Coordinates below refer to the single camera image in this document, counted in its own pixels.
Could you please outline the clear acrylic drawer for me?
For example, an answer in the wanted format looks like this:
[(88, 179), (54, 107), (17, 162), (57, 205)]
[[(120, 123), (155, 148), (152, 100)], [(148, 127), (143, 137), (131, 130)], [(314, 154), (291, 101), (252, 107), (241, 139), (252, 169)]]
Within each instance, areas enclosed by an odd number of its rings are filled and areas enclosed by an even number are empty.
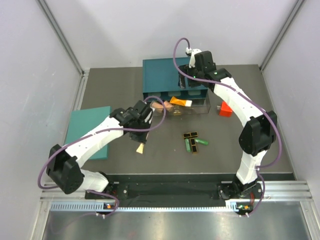
[[(192, 101), (191, 107), (184, 107), (184, 106), (173, 104), (172, 109), (166, 109), (166, 116), (207, 114), (209, 113), (210, 109), (211, 109), (211, 103), (209, 99), (196, 98)], [(164, 108), (163, 110), (154, 109), (154, 114), (156, 116), (161, 116), (163, 113), (164, 113)]]

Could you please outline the black gold lipstick horizontal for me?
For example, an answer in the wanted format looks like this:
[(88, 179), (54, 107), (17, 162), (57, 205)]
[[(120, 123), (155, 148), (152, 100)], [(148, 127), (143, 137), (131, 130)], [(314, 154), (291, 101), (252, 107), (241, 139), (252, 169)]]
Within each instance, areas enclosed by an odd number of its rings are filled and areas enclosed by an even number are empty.
[(194, 131), (194, 132), (187, 132), (183, 134), (183, 138), (184, 139), (192, 139), (192, 138), (197, 138), (198, 137), (198, 132)]

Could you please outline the BB cream bottle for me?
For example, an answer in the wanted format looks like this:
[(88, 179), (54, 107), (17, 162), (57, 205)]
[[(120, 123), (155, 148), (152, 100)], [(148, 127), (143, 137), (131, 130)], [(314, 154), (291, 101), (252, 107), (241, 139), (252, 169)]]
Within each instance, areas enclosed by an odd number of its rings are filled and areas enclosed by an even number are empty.
[(162, 111), (164, 109), (164, 106), (161, 103), (157, 102), (157, 101), (152, 101), (150, 103), (150, 106), (152, 108), (154, 108), (155, 110), (159, 110), (159, 111)]

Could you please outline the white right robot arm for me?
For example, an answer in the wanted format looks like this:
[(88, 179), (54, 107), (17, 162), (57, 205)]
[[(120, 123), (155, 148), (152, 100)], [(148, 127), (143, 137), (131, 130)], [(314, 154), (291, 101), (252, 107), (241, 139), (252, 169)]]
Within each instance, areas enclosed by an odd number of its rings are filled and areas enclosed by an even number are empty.
[(228, 186), (219, 186), (224, 200), (245, 198), (257, 182), (257, 171), (263, 157), (276, 140), (277, 115), (255, 106), (225, 68), (217, 68), (210, 51), (186, 48), (189, 63), (179, 66), (179, 86), (203, 85), (220, 97), (238, 117), (243, 129), (238, 142), (242, 149), (239, 169)]

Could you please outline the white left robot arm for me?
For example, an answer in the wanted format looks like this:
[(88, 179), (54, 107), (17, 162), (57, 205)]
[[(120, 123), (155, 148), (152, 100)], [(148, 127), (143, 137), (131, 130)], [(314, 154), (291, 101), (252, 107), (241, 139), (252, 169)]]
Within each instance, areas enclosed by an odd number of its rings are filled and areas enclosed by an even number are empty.
[(81, 140), (66, 147), (55, 145), (50, 150), (46, 174), (66, 195), (77, 190), (91, 190), (109, 198), (114, 187), (102, 172), (83, 170), (83, 165), (110, 142), (129, 134), (139, 143), (146, 143), (155, 109), (139, 100), (133, 107), (115, 109)]

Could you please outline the dark green mascara tube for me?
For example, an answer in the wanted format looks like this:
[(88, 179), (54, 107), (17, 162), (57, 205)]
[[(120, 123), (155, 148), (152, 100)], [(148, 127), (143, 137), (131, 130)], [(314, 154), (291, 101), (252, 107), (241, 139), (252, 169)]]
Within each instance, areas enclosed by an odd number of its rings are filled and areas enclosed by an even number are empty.
[(189, 139), (186, 138), (186, 139), (184, 140), (184, 142), (185, 142), (186, 151), (187, 151), (188, 153), (190, 153), (190, 152), (191, 152), (191, 145), (190, 145)]

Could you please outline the orange cream tube white cap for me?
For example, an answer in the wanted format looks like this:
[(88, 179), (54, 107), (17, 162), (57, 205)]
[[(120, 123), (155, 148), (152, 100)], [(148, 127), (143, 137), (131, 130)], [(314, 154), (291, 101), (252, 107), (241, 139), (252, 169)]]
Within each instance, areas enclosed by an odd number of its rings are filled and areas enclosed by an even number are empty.
[(178, 106), (182, 106), (182, 107), (191, 107), (193, 104), (192, 100), (185, 100), (185, 99), (179, 99), (176, 98), (175, 96), (173, 96), (170, 101), (170, 104), (172, 105), (178, 105)]

